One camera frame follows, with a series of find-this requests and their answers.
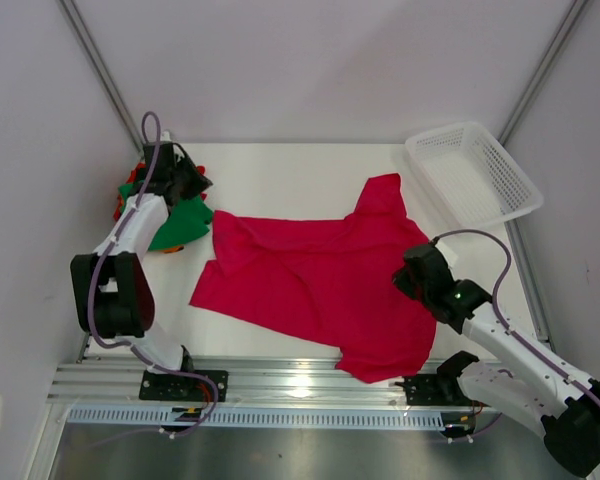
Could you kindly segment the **crimson t shirt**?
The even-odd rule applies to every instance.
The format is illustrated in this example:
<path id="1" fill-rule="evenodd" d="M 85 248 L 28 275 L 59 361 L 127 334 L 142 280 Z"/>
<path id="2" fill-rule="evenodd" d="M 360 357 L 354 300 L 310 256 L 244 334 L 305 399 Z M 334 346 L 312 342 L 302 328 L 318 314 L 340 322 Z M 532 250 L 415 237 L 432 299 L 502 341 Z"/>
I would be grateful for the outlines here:
<path id="1" fill-rule="evenodd" d="M 392 277 L 405 251 L 427 241 L 407 216 L 396 173 L 368 179 L 342 219 L 219 211 L 215 257 L 190 304 L 336 347 L 338 369 L 365 383 L 415 375 L 429 358 L 437 322 Z"/>

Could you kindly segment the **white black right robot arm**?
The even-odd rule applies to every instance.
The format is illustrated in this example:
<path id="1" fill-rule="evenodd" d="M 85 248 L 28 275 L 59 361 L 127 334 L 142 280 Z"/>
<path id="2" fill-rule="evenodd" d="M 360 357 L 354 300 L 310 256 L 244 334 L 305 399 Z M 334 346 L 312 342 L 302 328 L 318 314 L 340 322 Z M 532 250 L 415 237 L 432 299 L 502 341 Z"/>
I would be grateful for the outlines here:
<path id="1" fill-rule="evenodd" d="M 495 408 L 540 437 L 570 474 L 590 475 L 600 465 L 600 379 L 517 327 L 494 292 L 454 278 L 434 242 L 407 250 L 403 261 L 393 275 L 397 289 L 503 366 L 496 370 L 461 351 L 438 376 L 438 395 L 452 404 L 467 397 Z"/>

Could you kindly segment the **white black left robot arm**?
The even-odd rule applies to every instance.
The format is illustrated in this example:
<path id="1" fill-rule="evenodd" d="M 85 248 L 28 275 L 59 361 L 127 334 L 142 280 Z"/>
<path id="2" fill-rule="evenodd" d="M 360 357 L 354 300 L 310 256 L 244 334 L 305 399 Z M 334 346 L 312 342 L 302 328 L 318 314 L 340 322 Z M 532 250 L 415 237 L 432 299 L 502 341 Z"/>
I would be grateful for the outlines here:
<path id="1" fill-rule="evenodd" d="M 119 189 L 115 224 L 93 252 L 70 263 L 80 328 L 104 349 L 128 347 L 177 400 L 196 390 L 187 349 L 158 325 L 143 269 L 150 253 L 175 253 L 206 236 L 213 212 L 205 197 L 212 182 L 184 148 L 162 141 L 143 148 L 144 159 Z"/>

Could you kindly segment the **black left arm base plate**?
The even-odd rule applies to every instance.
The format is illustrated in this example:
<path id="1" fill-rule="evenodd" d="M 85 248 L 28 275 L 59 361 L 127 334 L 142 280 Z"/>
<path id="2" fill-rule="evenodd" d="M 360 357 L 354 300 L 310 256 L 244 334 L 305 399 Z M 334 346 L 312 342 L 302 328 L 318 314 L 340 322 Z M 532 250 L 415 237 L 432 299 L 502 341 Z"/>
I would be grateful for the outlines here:
<path id="1" fill-rule="evenodd" d="M 218 388 L 218 401 L 224 402 L 229 373 L 225 370 L 197 370 L 196 374 L 208 378 Z M 204 402 L 214 399 L 212 388 L 207 382 L 171 374 L 155 374 L 145 371 L 140 385 L 139 399 L 163 402 Z"/>

